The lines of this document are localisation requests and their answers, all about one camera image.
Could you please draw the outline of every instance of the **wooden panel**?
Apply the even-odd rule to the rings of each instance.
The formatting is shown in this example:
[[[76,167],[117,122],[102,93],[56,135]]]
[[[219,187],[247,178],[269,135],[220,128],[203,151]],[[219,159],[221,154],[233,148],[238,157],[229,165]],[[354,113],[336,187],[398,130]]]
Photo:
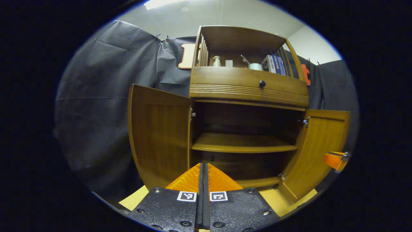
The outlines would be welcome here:
[[[227,153],[266,153],[296,150],[274,136],[202,133],[192,149]]]
[[[128,127],[133,158],[148,189],[166,187],[189,169],[193,100],[132,85]]]
[[[341,152],[346,141],[350,112],[307,110],[309,126],[302,127],[297,151],[285,168],[287,179],[279,189],[293,202],[308,194],[331,170],[323,162],[329,151]]]
[[[292,58],[295,61],[297,73],[299,75],[299,80],[305,81],[305,76],[303,75],[302,66],[300,64],[299,58],[297,57],[297,55],[295,53],[295,50],[293,49],[292,45],[289,43],[288,40],[286,40],[286,45],[288,46],[288,48],[290,50],[290,53],[292,55]]]
[[[206,63],[206,41],[204,39],[204,36],[202,37],[202,62],[200,66],[205,66]]]
[[[263,88],[259,86],[261,80],[266,82]],[[189,96],[309,106],[305,81],[276,73],[230,67],[193,67]]]
[[[204,66],[209,66],[209,50],[207,49],[207,45],[206,45],[206,58],[205,58]]]
[[[240,101],[240,100],[226,100],[226,99],[216,99],[216,98],[196,98],[196,102],[210,102],[210,103],[225,103],[225,104],[238,104],[238,105],[247,105],[247,106],[258,106],[258,107],[273,107],[279,109],[290,109],[297,111],[306,111],[306,108],[300,107],[290,107],[280,104],[271,104],[271,103],[257,103],[250,101]]]
[[[199,67],[203,66],[203,53],[204,53],[204,37],[202,36],[200,42],[200,56],[199,56]]]
[[[196,36],[196,42],[195,42],[195,50],[194,50],[194,55],[193,55],[193,63],[192,63],[192,67],[196,67],[196,64],[198,64],[197,61],[197,56],[199,54],[199,44],[200,44],[200,30],[201,30],[201,26],[199,26],[199,30],[197,32],[197,36]]]
[[[285,68],[287,75],[294,78],[293,77],[293,72],[292,72],[292,67],[290,66],[290,62],[289,62],[288,56],[285,53],[285,50],[283,49],[283,47],[280,47],[279,51],[280,51],[280,54],[282,56],[282,60],[284,61],[284,63],[288,64],[287,65],[288,67]]]
[[[234,26],[202,26],[210,50],[259,52],[278,49],[286,39],[264,31]]]
[[[273,186],[279,183],[277,175],[261,162],[202,161],[211,163],[242,188]]]

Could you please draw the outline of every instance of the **small box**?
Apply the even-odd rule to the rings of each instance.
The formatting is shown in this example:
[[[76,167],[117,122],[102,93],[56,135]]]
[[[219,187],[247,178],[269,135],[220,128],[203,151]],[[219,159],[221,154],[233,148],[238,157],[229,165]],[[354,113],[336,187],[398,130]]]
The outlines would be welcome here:
[[[233,67],[233,60],[229,59],[225,61],[226,67]]]
[[[267,55],[262,62],[263,71],[268,71],[271,73],[276,73],[275,63],[271,55]]]

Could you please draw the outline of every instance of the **open cabinet door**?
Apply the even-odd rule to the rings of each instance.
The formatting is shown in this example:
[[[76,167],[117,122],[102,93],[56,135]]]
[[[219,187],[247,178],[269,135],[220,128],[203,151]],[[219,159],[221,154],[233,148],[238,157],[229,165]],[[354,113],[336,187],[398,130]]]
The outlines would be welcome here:
[[[293,202],[313,190],[331,170],[323,162],[327,152],[342,152],[349,130],[349,111],[306,110],[297,151],[284,170],[279,189]]]
[[[164,188],[189,169],[192,105],[192,99],[173,93],[130,87],[130,146],[147,189]]]

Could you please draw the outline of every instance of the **gray fabric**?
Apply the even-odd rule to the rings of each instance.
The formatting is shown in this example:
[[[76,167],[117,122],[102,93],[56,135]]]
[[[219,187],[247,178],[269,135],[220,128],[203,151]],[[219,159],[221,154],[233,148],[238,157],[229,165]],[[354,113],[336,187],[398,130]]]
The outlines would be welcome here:
[[[322,109],[351,112],[349,132],[343,150],[353,152],[359,131],[359,104],[353,78],[342,60],[321,64],[324,106]]]
[[[308,79],[311,81],[308,86],[309,109],[322,109],[323,91],[319,69],[315,64],[306,64],[309,70]]]
[[[196,36],[172,38],[162,41],[157,55],[156,88],[189,97],[191,69],[180,69],[184,43],[196,43]]]
[[[133,83],[155,87],[159,43],[146,31],[115,21],[78,49],[63,73],[55,136],[69,167],[103,197],[129,194],[142,184],[129,145],[127,97]],[[113,187],[118,192],[105,194]]]

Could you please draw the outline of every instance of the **drawer knob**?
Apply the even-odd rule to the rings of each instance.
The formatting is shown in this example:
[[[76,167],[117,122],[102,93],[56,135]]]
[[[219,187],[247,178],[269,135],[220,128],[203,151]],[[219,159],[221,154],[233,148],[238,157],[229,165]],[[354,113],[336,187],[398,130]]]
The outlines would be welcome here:
[[[266,86],[266,82],[264,80],[259,81],[259,86],[260,87],[265,87]]]

